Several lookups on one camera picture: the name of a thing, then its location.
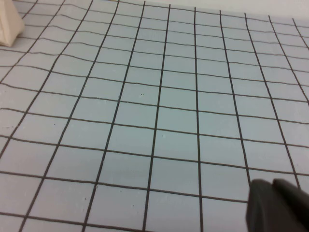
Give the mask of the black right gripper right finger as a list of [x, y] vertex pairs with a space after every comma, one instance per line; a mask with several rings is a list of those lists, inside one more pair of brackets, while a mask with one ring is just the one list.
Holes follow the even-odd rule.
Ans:
[[309, 195], [284, 179], [274, 179], [273, 187], [297, 218], [298, 222], [309, 231]]

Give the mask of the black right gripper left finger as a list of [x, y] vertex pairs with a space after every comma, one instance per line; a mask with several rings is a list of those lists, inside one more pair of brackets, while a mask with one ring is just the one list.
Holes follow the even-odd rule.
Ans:
[[273, 186], [262, 179], [250, 184], [246, 211], [249, 232], [285, 232], [287, 205]]

